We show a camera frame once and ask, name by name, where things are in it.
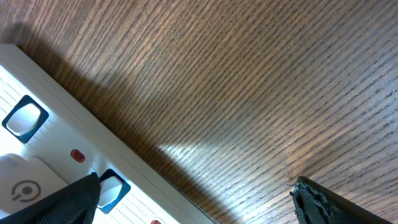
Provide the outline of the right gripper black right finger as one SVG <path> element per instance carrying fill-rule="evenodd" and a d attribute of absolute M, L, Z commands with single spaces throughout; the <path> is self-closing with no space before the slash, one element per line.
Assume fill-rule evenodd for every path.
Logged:
<path fill-rule="evenodd" d="M 290 195 L 300 224 L 391 224 L 304 176 Z"/>

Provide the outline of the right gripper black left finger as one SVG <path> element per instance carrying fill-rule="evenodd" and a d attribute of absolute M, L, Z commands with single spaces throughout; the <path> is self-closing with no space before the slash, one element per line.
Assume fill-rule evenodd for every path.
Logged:
<path fill-rule="evenodd" d="M 92 224 L 100 190 L 100 178 L 93 172 L 1 219 L 1 224 Z"/>

